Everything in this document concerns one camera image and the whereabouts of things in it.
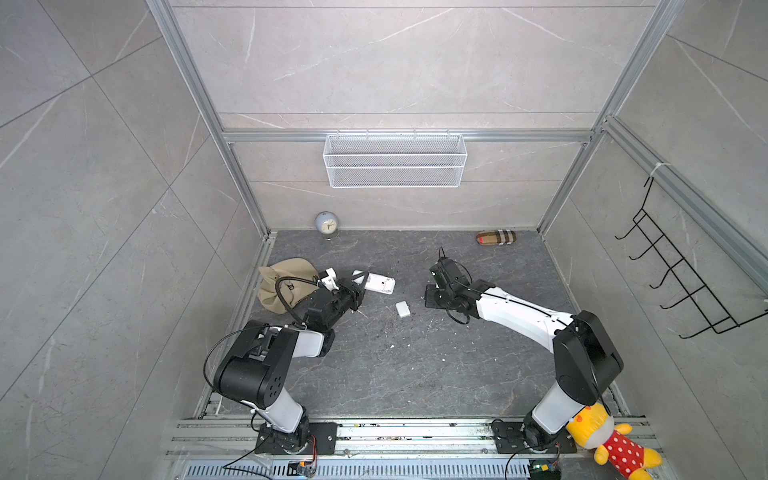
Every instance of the black mounting plate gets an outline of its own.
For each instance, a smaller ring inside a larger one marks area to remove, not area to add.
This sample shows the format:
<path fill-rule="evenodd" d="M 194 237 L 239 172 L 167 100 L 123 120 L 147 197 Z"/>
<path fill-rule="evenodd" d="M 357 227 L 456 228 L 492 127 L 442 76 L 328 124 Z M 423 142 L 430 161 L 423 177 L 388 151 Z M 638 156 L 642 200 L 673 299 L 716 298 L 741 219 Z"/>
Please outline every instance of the black mounting plate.
<path fill-rule="evenodd" d="M 339 428 L 338 423 L 332 422 L 318 422 L 310 423 L 309 435 L 314 435 L 317 439 L 317 455 L 333 455 L 336 451 L 336 430 Z M 261 434 L 259 434 L 258 442 L 261 442 Z M 312 453 L 312 441 L 307 442 L 307 447 L 299 452 L 297 455 L 306 455 Z M 285 455 L 285 450 L 282 449 L 274 439 L 270 438 L 260 445 L 256 449 L 255 453 L 271 453 L 274 455 Z"/>
<path fill-rule="evenodd" d="M 525 446 L 525 437 L 522 434 L 521 427 L 523 422 L 505 422 L 503 420 L 494 420 L 491 423 L 494 441 L 496 442 L 496 452 L 498 453 L 523 453 L 520 449 Z M 560 453 L 576 453 L 576 442 L 568 434 L 568 430 L 562 429 L 558 437 L 552 442 L 552 446 L 545 453 L 557 453 L 558 447 L 555 443 L 560 443 Z"/>

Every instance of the black wire rack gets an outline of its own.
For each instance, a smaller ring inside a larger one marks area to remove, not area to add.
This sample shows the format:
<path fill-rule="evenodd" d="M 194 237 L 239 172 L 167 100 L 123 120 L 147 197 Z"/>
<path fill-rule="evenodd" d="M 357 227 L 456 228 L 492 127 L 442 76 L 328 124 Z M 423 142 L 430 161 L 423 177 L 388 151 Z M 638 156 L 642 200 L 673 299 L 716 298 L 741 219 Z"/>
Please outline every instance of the black wire rack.
<path fill-rule="evenodd" d="M 661 261 L 663 261 L 664 264 L 667 266 L 667 271 L 664 273 L 664 276 L 661 277 L 661 281 L 658 283 L 658 285 L 650 285 L 650 284 L 648 284 L 648 286 L 655 290 L 655 289 L 659 288 L 664 283 L 664 281 L 667 279 L 667 277 L 670 274 L 672 274 L 674 279 L 677 280 L 677 282 L 680 284 L 680 286 L 683 288 L 683 291 L 685 292 L 685 296 L 683 298 L 679 299 L 677 302 L 673 303 L 672 305 L 669 305 L 669 306 L 659 305 L 659 306 L 662 309 L 664 309 L 664 310 L 668 310 L 668 309 L 674 308 L 675 306 L 680 305 L 685 300 L 690 299 L 690 301 L 693 302 L 694 305 L 696 306 L 697 310 L 699 310 L 699 313 L 701 313 L 701 316 L 707 321 L 707 326 L 704 327 L 703 329 L 699 330 L 698 332 L 695 332 L 695 333 L 693 333 L 691 335 L 688 335 L 688 336 L 682 336 L 682 335 L 678 334 L 679 337 L 681 339 L 689 339 L 689 338 L 695 337 L 696 335 L 704 333 L 707 330 L 712 330 L 713 332 L 715 332 L 717 334 L 721 334 L 721 333 L 728 332 L 728 331 L 730 331 L 732 329 L 744 326 L 744 325 L 748 324 L 749 322 L 752 322 L 754 320 L 757 320 L 757 319 L 759 319 L 761 317 L 764 317 L 764 316 L 768 315 L 768 309 L 766 309 L 766 311 L 761 313 L 760 315 L 753 316 L 752 318 L 750 318 L 748 320 L 744 320 L 743 322 L 739 322 L 735 318 L 733 318 L 733 316 L 730 314 L 728 309 L 723 305 L 722 302 L 720 302 L 720 299 L 717 298 L 717 295 L 715 295 L 714 292 L 712 291 L 712 289 L 709 288 L 707 283 L 704 282 L 704 280 L 701 278 L 701 276 L 696 271 L 696 269 L 694 269 L 694 267 L 690 263 L 688 263 L 688 259 L 686 259 L 686 257 L 682 253 L 680 253 L 680 251 L 677 249 L 677 246 L 672 242 L 672 240 L 669 237 L 667 237 L 667 235 L 664 233 L 664 231 L 656 223 L 654 218 L 645 210 L 645 203 L 648 201 L 648 194 L 650 193 L 650 188 L 653 186 L 653 184 L 654 184 L 653 177 L 649 177 L 648 180 L 645 181 L 645 184 L 643 185 L 643 187 L 647 186 L 648 189 L 645 191 L 645 198 L 643 199 L 642 206 L 637 211 L 637 213 L 634 215 L 634 217 L 632 217 L 632 223 L 634 225 L 632 226 L 631 229 L 629 229 L 628 232 L 626 232 L 625 235 L 623 235 L 622 237 L 615 237 L 615 238 L 616 238 L 616 240 L 623 240 L 623 239 L 627 238 L 627 235 L 632 233 L 634 230 L 638 230 L 640 233 L 642 233 L 643 236 L 645 237 L 645 239 L 648 240 L 648 243 L 650 243 L 650 246 L 647 249 L 645 249 L 645 251 L 643 253 L 641 253 L 640 255 L 638 255 L 637 257 L 630 256 L 629 259 L 630 260 L 639 260 L 640 258 L 643 257 L 643 255 L 645 255 L 646 253 L 648 253 L 651 250 L 653 250 L 661 258 Z M 643 221 L 643 220 L 646 220 L 646 219 L 649 220 L 654 225 L 654 227 L 656 227 L 656 229 L 660 232 L 660 235 L 659 235 L 659 237 L 656 240 L 652 240 L 650 238 L 650 236 L 648 235 L 648 232 L 646 230 L 644 230 L 643 227 L 640 225 L 640 222 Z M 679 260 L 673 262 L 671 260 L 668 260 L 664 255 L 661 254 L 661 252 L 658 249 L 658 245 L 659 245 L 659 242 L 662 241 L 662 240 L 666 240 L 667 243 L 669 245 L 671 245 L 672 250 L 676 253 L 677 256 L 673 260 L 677 259 L 678 257 L 679 257 Z M 700 285 L 697 286 L 695 289 L 692 289 L 689 286 L 687 286 L 683 282 L 683 280 L 680 278 L 680 276 L 677 274 L 677 272 L 675 272 L 675 267 L 683 266 L 683 265 L 687 266 L 688 269 L 690 269 L 690 271 L 693 272 L 693 274 L 696 277 L 696 279 L 698 279 L 698 281 L 700 282 Z M 717 302 L 717 304 L 720 305 L 720 308 L 722 308 L 723 311 L 725 312 L 725 317 L 720 319 L 720 320 L 717 320 L 717 321 L 713 322 L 710 319 L 710 317 L 703 311 L 703 309 L 701 308 L 701 305 L 697 301 L 696 297 L 694 297 L 694 295 L 696 295 L 697 293 L 708 293 L 709 295 L 711 295 L 711 297 Z"/>

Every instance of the mesh basket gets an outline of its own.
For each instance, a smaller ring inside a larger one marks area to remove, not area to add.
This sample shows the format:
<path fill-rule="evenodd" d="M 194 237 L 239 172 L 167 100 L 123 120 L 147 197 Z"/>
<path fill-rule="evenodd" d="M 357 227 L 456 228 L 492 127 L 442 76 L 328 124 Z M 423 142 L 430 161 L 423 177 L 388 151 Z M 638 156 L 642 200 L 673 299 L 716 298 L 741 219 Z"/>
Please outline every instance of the mesh basket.
<path fill-rule="evenodd" d="M 337 134 L 323 159 L 333 188 L 458 187 L 467 149 L 460 134 Z"/>

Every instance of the marble wall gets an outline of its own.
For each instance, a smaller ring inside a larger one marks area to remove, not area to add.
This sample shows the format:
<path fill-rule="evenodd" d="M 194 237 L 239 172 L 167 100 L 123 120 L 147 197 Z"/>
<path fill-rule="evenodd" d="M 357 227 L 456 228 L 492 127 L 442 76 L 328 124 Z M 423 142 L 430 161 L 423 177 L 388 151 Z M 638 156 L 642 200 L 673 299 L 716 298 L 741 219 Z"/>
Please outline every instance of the marble wall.
<path fill-rule="evenodd" d="M 141 0 L 0 5 L 0 477 L 149 478 L 258 237 Z"/>
<path fill-rule="evenodd" d="M 666 162 L 734 223 L 768 247 L 764 184 L 768 35 L 765 2 L 689 0 L 619 113 Z M 602 144 L 546 236 L 581 308 L 604 316 L 627 368 L 618 383 L 648 415 L 680 478 L 768 478 L 768 318 L 717 335 L 648 242 L 631 228 L 646 173 L 612 141 Z M 766 294 L 658 186 L 647 210 L 733 316 L 765 310 Z M 652 238 L 658 232 L 650 233 Z M 663 240 L 662 254 L 674 254 Z M 676 272 L 696 288 L 687 267 Z M 723 310 L 697 294 L 714 319 Z"/>
<path fill-rule="evenodd" d="M 591 127 L 653 0 L 175 0 L 225 127 Z"/>
<path fill-rule="evenodd" d="M 322 143 L 239 143 L 235 152 L 267 224 L 313 228 L 329 210 L 342 228 L 532 230 L 576 156 L 576 142 L 470 142 L 457 188 L 331 188 Z"/>

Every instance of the yellow stuffed animal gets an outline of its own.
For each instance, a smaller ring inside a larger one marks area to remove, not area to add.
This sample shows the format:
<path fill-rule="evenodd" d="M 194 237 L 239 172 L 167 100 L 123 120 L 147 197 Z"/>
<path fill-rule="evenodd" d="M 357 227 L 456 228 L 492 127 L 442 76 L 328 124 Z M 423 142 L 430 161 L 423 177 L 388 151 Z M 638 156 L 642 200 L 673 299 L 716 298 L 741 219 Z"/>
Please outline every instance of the yellow stuffed animal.
<path fill-rule="evenodd" d="M 614 427 L 614 417 L 599 403 L 584 407 L 565 428 L 581 447 L 597 449 L 594 452 L 597 463 L 605 465 L 610 461 L 629 480 L 651 480 L 645 469 L 664 462 L 655 450 L 644 449 L 625 437 L 632 426 L 622 423 Z"/>

